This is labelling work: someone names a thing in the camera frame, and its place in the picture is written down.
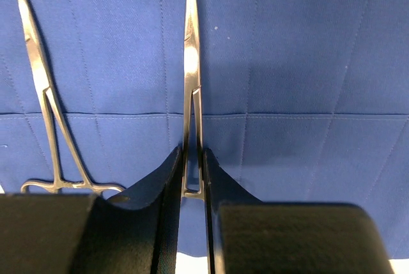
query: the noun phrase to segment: metallic tool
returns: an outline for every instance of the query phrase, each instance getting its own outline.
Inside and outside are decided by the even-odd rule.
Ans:
[[[185,80],[183,101],[183,183],[182,196],[204,200],[203,190],[203,124],[202,95],[200,82],[199,18],[196,0],[186,0],[185,14]],[[192,98],[196,125],[197,159],[199,167],[199,190],[187,188],[187,162],[189,148]]]
[[[52,83],[50,70],[47,66],[47,60],[40,41],[40,34],[38,33],[28,0],[18,0],[18,2],[28,57],[31,64],[31,70],[33,71],[34,85],[38,100],[40,101],[41,112],[45,122],[45,129],[47,131],[51,151],[52,167],[54,170],[54,181],[52,183],[30,179],[21,186],[21,192],[27,192],[28,186],[39,186],[50,193],[58,193],[61,188],[90,189],[97,194],[101,194],[106,190],[123,191],[124,188],[122,186],[114,184],[98,185],[93,183],[88,176],[65,123],[63,113],[61,112],[57,92]],[[78,167],[82,181],[71,182],[62,178],[52,113],[54,113],[57,119],[57,123],[63,133],[75,164]]]

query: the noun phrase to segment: blue fabric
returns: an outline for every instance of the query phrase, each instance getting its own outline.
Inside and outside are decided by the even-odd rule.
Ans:
[[[198,0],[204,139],[221,166],[265,201],[364,207],[393,258],[409,257],[408,3]],[[87,169],[138,181],[181,143],[185,0],[31,4]],[[52,164],[17,0],[0,0],[0,22],[0,182],[18,192]],[[179,244],[205,255],[201,201],[183,202]]]

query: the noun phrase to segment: blue cloth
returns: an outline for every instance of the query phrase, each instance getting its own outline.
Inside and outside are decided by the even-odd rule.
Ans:
[[[198,0],[204,141],[221,166],[264,201],[364,207],[393,258],[409,257],[408,3]],[[88,171],[138,181],[181,143],[185,0],[31,4]],[[0,0],[0,22],[0,181],[18,192],[52,163],[17,0]],[[201,201],[183,202],[179,249],[206,253]]]

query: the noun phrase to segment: scissors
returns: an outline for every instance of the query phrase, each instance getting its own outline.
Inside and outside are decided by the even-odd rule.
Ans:
[[[21,192],[26,193],[28,186],[38,186],[50,193],[58,193],[61,188],[85,188],[94,191],[96,194],[101,194],[105,190],[123,191],[122,186],[114,184],[98,185],[93,183],[88,176],[84,165],[79,157],[78,151],[75,148],[70,131],[65,123],[61,107],[58,102],[57,92],[51,79],[49,67],[45,58],[45,53],[42,49],[40,34],[38,33],[33,14],[28,3],[28,0],[18,0],[21,21],[24,30],[24,38],[26,40],[27,53],[33,72],[34,85],[40,102],[41,112],[43,114],[45,129],[49,140],[52,168],[54,171],[54,181],[41,181],[30,179],[21,186]],[[52,118],[54,113],[57,123],[63,133],[64,139],[70,149],[75,164],[78,167],[82,181],[71,182],[63,179],[60,170],[60,162],[57,150],[56,134],[54,131],[54,122]]]
[[[203,183],[203,124],[202,93],[200,81],[200,41],[199,18],[196,0],[186,0],[185,14],[185,53],[184,53],[184,98],[183,98],[183,178],[182,197],[195,199],[205,198]],[[190,118],[192,114],[192,98],[196,125],[197,160],[199,168],[199,190],[187,187],[187,162],[189,148]]]

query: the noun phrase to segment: horizontal seam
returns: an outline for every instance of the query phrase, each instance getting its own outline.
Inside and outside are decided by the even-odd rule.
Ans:
[[[141,117],[122,117],[122,118],[115,118],[115,117],[104,117],[104,116],[96,116],[98,119],[161,119],[161,118],[166,118],[166,116],[141,116]],[[169,116],[170,118],[182,118],[183,116]],[[291,116],[248,116],[251,119],[330,119],[331,117],[322,117],[322,118],[316,118],[316,117],[291,117]],[[30,116],[28,115],[27,118],[42,118],[42,116]],[[95,119],[95,117],[91,116],[67,116],[66,118],[68,119]],[[233,117],[224,117],[224,118],[218,118],[218,117],[213,117],[213,116],[203,116],[204,119],[244,119],[245,116],[233,116]],[[7,119],[24,119],[24,116],[21,117],[14,117],[14,118],[1,118],[0,121],[2,120],[7,120]],[[337,118],[334,117],[334,119],[343,119],[343,120],[352,120],[352,121],[405,121],[405,119],[371,119],[371,118]]]

